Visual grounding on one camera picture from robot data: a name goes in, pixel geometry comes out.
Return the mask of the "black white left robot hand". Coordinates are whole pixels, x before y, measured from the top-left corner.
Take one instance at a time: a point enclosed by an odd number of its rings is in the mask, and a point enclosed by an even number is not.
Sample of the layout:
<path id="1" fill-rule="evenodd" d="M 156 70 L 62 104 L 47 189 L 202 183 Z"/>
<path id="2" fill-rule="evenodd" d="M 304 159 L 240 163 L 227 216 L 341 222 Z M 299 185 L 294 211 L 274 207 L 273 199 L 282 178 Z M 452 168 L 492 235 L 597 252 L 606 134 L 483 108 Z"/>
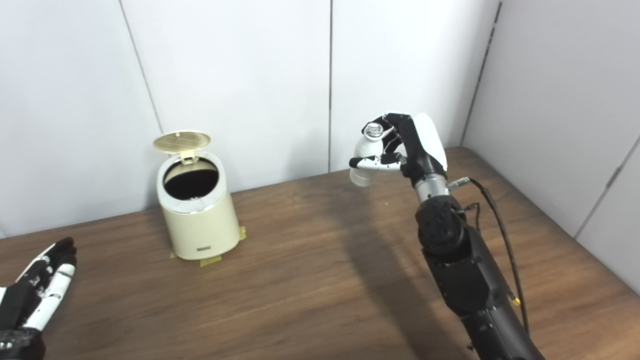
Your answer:
<path id="1" fill-rule="evenodd" d="M 72 237 L 39 253 L 13 284 L 0 290 L 0 358 L 43 360 L 44 330 L 61 305 L 77 267 Z"/>

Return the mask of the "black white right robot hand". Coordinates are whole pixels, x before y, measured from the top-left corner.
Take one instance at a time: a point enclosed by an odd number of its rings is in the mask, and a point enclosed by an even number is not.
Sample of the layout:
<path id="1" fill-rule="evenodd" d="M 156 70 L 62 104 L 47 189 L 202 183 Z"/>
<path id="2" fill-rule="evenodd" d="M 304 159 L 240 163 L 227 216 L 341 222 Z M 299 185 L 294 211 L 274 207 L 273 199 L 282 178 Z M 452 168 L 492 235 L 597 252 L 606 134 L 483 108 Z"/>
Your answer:
<path id="1" fill-rule="evenodd" d="M 402 173 L 415 185 L 432 174 L 446 177 L 448 161 L 425 112 L 386 112 L 363 126 L 349 167 L 350 180 L 359 187 L 370 186 L 377 172 Z"/>

